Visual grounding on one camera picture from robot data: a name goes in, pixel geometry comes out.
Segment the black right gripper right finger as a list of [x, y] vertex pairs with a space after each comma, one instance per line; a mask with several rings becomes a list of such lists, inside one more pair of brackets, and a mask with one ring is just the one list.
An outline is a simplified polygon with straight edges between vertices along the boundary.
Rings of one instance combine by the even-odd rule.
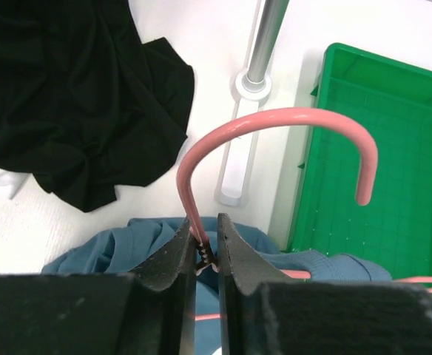
[[217, 219], [224, 354], [432, 354], [432, 294], [393, 282], [303, 282]]

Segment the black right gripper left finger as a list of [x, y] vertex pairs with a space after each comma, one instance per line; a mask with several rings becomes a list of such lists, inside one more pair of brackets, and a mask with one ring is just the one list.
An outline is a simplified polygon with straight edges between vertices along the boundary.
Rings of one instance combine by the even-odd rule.
[[0, 275], [0, 354], [192, 354], [195, 258], [184, 222], [128, 272]]

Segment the blue tank top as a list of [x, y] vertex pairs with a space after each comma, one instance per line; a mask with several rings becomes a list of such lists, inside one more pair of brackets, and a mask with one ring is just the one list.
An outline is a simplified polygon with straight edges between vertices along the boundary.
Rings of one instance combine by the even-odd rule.
[[[212, 250], [217, 255], [217, 218], [202, 217]], [[72, 248], [41, 270], [45, 274], [114, 274], [133, 269], [171, 240], [183, 217], [134, 218], [127, 226], [97, 233], [85, 244]], [[275, 268], [307, 271], [313, 281], [391, 281], [381, 266], [350, 254], [325, 256], [308, 250], [282, 253], [261, 230], [236, 223], [240, 236]], [[218, 274], [202, 271], [196, 282], [196, 314], [218, 314]], [[220, 320], [195, 323], [195, 354], [215, 354], [221, 348]]]

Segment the pink hanger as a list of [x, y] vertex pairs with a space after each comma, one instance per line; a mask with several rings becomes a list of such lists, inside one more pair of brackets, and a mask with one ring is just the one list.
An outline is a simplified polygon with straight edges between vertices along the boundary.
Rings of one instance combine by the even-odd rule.
[[[195, 168], [219, 146], [240, 136], [279, 126], [320, 126], [349, 139], [360, 154], [355, 200], [360, 206], [370, 203], [379, 153], [373, 137], [356, 121], [339, 113], [309, 108], [271, 109], [236, 118], [201, 138], [185, 154], [178, 169], [178, 194], [190, 222], [189, 231], [196, 240], [196, 249], [200, 256], [196, 265], [196, 274], [201, 274], [208, 267], [218, 272], [219, 265], [192, 192], [191, 179]], [[391, 275], [384, 268], [346, 253], [330, 255], [309, 249], [279, 254], [278, 257], [285, 260], [284, 266], [280, 269], [281, 272], [295, 280], [372, 282], [391, 279]]]

